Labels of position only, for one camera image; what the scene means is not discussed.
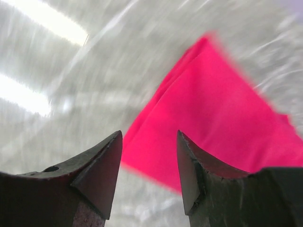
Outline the red t shirt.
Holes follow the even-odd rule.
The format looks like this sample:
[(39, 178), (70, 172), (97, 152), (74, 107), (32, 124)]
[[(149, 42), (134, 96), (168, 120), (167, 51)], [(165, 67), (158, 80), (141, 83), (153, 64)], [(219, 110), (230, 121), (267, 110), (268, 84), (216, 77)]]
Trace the red t shirt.
[(130, 126), (123, 165), (180, 192), (178, 131), (247, 172), (303, 164), (288, 116), (254, 91), (209, 35), (184, 53)]

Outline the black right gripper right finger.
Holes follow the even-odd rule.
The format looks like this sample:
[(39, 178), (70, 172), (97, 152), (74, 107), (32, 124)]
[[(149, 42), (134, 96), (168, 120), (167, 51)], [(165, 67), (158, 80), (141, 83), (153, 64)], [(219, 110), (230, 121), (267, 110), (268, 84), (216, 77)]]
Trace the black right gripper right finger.
[(192, 227), (300, 227), (303, 170), (269, 167), (250, 174), (177, 133), (185, 214)]

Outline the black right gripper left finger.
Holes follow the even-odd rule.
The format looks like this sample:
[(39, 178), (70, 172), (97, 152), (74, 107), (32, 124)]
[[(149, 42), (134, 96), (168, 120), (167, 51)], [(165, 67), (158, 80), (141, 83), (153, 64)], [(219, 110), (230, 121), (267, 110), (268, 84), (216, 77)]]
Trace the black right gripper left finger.
[(104, 226), (111, 214), (122, 140), (121, 131), (116, 131), (42, 172), (1, 173), (1, 226)]

